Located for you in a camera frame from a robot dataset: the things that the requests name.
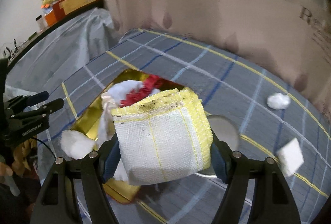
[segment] metal screw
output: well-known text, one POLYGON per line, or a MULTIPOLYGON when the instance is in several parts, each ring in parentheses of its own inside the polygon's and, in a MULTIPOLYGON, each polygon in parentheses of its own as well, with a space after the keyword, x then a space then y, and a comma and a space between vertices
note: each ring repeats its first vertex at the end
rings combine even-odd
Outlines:
POLYGON ((241 153, 239 151, 234 151, 232 153, 232 156, 234 156, 235 158, 240 158, 241 157, 241 153))
POLYGON ((63 162, 63 158, 57 158, 55 163, 56 164, 61 164, 63 162))
POLYGON ((267 158, 267 163, 274 164, 275 160, 273 158, 267 158))
POLYGON ((92 151, 92 152, 90 152, 90 153, 88 154, 88 156, 89 156, 91 159, 95 158, 97 155, 98 155, 97 151, 92 151))

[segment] yellow-edged white towel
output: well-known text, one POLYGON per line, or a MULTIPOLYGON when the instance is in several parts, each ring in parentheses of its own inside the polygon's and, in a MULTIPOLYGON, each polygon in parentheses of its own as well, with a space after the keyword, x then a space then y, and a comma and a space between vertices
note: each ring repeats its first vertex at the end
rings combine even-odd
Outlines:
POLYGON ((129 184, 157 184, 210 166, 209 122, 190 89, 163 91, 112 115, 129 184))

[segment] red cloth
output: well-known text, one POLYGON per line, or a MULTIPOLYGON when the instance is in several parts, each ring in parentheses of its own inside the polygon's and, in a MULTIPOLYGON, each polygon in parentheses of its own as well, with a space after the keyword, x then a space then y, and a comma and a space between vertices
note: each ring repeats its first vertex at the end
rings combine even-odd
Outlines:
POLYGON ((146 98, 153 89, 158 89, 163 84, 163 79, 156 75, 150 75, 145 81, 143 82, 143 87, 138 91, 132 90, 129 94, 126 95, 126 100, 121 100, 120 107, 128 107, 133 105, 140 100, 146 98))

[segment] bottle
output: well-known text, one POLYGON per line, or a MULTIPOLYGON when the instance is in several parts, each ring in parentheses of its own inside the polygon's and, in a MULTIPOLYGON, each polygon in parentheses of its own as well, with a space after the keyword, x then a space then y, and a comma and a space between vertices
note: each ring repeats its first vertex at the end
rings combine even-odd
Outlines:
POLYGON ((37 24, 39 26, 40 32, 42 32, 42 31, 44 31, 46 29, 47 26, 46 26, 45 20, 42 17, 42 15, 36 17, 36 22, 37 22, 37 24))

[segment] plaid bedsheet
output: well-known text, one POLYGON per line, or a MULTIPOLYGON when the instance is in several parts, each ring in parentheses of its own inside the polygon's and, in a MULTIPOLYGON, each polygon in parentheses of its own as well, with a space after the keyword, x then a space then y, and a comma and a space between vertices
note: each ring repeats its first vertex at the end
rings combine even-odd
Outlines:
MULTIPOLYGON (((39 135, 57 157, 61 132, 118 74, 139 69, 190 87, 202 99, 206 111, 230 119, 238 127, 239 151, 248 158, 264 160, 296 137, 305 163, 287 182, 302 223, 310 223, 331 192, 328 153, 328 121, 290 85, 261 67, 232 53, 189 38, 156 31, 131 30, 110 51, 97 57, 64 81, 49 100, 64 98, 65 106, 50 117, 50 128, 39 135), (286 110, 272 110, 266 98, 274 92, 289 93, 286 110)), ((40 177, 45 178, 53 158, 38 147, 40 177)), ((90 223, 82 186, 77 195, 84 223, 90 223)), ((137 200, 121 205, 110 199, 120 223, 211 223, 226 185, 218 179, 196 175, 142 187, 137 200)), ((248 220, 254 180, 249 181, 240 223, 248 220)))

